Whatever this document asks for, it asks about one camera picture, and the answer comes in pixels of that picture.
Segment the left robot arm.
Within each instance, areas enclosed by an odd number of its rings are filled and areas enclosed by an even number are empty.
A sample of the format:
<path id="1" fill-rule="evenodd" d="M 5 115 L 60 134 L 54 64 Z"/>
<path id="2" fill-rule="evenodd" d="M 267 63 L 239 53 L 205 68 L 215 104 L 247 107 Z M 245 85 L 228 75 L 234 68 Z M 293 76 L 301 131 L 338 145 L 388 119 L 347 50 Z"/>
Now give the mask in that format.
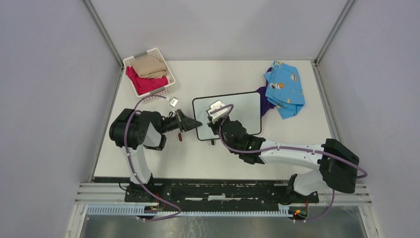
<path id="1" fill-rule="evenodd" d="M 167 117 L 159 112 L 124 109 L 112 122 L 109 137 L 126 156 L 130 170 L 130 188 L 137 188 L 137 196 L 150 202 L 156 195 L 153 174 L 146 161 L 144 150 L 162 151 L 167 132 L 180 133 L 194 130 L 203 124 L 187 115 L 181 109 L 170 112 Z"/>

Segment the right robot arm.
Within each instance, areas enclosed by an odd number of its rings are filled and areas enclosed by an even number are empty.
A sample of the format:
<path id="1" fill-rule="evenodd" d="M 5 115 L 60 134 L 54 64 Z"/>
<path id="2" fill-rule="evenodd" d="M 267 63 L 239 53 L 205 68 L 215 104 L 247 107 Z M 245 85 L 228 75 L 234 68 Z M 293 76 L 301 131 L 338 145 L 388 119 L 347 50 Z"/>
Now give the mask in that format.
<path id="1" fill-rule="evenodd" d="M 208 117 L 208 126 L 230 153 L 248 164 L 286 164 L 309 169 L 291 176 L 286 196 L 299 202 L 313 192 L 330 188 L 351 194 L 358 179 L 359 158 L 336 139 L 323 144 L 289 145 L 247 133 L 235 120 Z"/>

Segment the black framed whiteboard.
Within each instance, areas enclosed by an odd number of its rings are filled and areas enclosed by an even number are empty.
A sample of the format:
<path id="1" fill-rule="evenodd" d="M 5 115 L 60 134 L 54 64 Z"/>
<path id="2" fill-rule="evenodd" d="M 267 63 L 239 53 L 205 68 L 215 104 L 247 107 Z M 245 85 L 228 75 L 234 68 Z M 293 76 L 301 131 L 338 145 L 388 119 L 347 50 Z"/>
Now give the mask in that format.
<path id="1" fill-rule="evenodd" d="M 208 126 L 207 110 L 216 101 L 225 105 L 233 104 L 234 108 L 229 114 L 230 120 L 238 120 L 247 130 L 248 134 L 257 135 L 262 131 L 262 119 L 260 113 L 260 94 L 258 92 L 243 92 L 226 95 L 198 97 L 192 100 L 194 119 L 203 125 L 196 129 L 199 141 L 218 139 Z"/>

